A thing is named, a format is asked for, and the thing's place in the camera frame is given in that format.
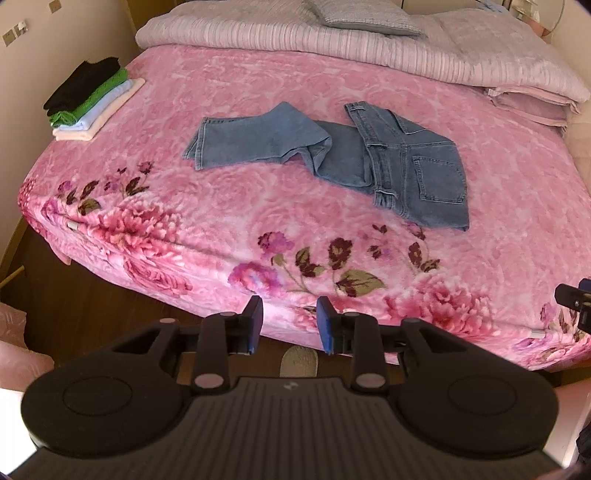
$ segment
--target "jeans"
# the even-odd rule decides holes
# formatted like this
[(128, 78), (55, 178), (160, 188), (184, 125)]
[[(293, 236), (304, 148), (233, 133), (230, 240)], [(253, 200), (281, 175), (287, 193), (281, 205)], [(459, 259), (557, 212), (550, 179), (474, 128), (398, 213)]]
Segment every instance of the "jeans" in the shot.
[(299, 153), (316, 177), (372, 194), (405, 219), (468, 229), (466, 176), (451, 140), (366, 102), (345, 109), (355, 127), (315, 122), (287, 102), (260, 116), (205, 118), (183, 157), (202, 170)]

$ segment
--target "green folded garment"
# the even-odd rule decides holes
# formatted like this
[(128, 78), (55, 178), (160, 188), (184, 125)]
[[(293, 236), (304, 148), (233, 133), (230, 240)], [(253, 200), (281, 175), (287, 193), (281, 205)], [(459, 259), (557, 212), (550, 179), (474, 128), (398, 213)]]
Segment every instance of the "green folded garment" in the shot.
[(80, 118), (85, 116), (88, 113), (88, 111), (99, 102), (100, 99), (102, 99), (112, 89), (125, 82), (127, 78), (127, 70), (120, 69), (120, 71), (115, 73), (109, 80), (107, 80), (94, 92), (92, 92), (91, 96), (89, 96), (82, 105), (76, 108), (76, 110), (74, 110), (73, 112), (57, 112), (51, 117), (49, 117), (51, 126), (59, 127), (60, 125), (76, 124), (78, 120), (80, 120)]

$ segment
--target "pink curtain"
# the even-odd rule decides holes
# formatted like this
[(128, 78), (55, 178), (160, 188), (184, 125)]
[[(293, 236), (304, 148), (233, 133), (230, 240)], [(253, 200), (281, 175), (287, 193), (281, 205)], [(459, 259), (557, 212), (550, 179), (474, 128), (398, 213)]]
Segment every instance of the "pink curtain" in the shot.
[(47, 355), (25, 345), (27, 315), (0, 303), (0, 388), (25, 391), (29, 384), (53, 368)]

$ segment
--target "gray pillow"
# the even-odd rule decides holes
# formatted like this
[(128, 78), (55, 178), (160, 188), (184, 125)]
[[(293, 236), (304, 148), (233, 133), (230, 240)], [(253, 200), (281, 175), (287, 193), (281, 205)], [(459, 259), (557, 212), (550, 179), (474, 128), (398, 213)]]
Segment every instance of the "gray pillow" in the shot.
[(423, 33), (394, 0), (310, 0), (327, 27), (367, 30), (384, 35)]

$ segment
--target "striped comforter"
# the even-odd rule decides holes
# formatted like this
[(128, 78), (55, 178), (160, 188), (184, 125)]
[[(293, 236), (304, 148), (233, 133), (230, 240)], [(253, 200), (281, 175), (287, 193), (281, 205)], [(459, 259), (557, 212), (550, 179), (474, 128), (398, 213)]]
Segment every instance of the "striped comforter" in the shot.
[(523, 22), (462, 9), (414, 15), (421, 37), (322, 26), (306, 0), (193, 1), (138, 31), (148, 48), (162, 44), (302, 51), (392, 67), (448, 83), (523, 91), (571, 103), (589, 99), (581, 78)]

